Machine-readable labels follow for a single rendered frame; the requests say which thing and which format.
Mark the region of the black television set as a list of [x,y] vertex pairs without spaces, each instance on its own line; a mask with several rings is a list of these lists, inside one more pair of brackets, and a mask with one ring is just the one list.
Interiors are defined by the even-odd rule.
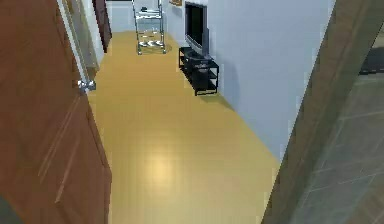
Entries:
[[208,8],[206,5],[185,2],[185,41],[203,57],[209,55]]

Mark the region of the black television stand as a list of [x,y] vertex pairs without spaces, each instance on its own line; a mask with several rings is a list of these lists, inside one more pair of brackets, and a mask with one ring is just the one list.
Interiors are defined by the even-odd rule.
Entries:
[[218,92],[220,67],[213,59],[205,59],[191,47],[180,47],[178,67],[192,86],[195,95]]

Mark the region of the brown wooden room door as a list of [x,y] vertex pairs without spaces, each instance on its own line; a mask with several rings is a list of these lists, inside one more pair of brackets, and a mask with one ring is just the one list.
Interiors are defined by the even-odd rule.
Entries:
[[0,0],[0,224],[108,224],[111,171],[57,0]]

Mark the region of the silver metal shelf rack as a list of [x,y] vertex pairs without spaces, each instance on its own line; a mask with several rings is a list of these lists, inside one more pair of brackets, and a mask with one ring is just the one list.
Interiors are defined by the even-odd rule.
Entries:
[[154,1],[148,5],[146,0],[132,0],[138,55],[152,50],[167,53],[162,0]]

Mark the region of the brown wooden door frame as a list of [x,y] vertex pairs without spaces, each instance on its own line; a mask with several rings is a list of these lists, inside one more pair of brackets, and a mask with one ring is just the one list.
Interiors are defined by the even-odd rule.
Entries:
[[336,0],[261,224],[288,224],[384,23],[384,0]]

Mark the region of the dark brown room door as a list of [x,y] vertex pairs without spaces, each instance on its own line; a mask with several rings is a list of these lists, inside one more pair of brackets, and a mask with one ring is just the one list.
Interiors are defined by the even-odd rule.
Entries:
[[108,45],[112,38],[110,22],[105,0],[92,0],[95,16],[98,24],[99,34],[102,41],[103,51],[107,52]]

